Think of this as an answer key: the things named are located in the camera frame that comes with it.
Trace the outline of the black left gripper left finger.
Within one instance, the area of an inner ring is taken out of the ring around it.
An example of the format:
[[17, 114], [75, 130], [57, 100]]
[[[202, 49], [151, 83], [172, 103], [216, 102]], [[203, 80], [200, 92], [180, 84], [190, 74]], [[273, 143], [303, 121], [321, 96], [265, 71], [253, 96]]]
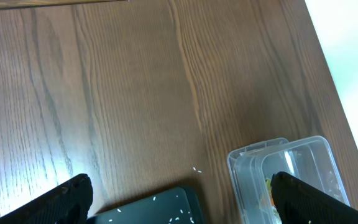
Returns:
[[84, 224], [92, 203], [91, 179], [86, 174], [78, 174], [0, 217], [0, 224]]

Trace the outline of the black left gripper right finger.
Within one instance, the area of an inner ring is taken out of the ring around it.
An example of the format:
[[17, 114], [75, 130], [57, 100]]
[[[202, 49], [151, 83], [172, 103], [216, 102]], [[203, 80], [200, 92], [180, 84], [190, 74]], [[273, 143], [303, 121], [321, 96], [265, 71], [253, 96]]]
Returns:
[[358, 224], [358, 210], [286, 172], [274, 174], [270, 186], [283, 224]]

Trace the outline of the green orange snack wrapper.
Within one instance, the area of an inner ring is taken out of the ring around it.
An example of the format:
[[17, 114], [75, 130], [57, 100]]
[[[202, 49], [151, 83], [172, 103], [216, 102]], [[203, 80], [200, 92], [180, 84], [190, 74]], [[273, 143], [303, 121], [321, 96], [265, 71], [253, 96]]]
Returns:
[[268, 205], [270, 205], [270, 208], [272, 209], [273, 213], [276, 213], [276, 207], [273, 201], [273, 197], [272, 197], [272, 186], [271, 186], [271, 179], [266, 178], [265, 179], [265, 184], [266, 184], [266, 188], [267, 188], [267, 192], [268, 195], [261, 195], [260, 196], [260, 208], [267, 208]]

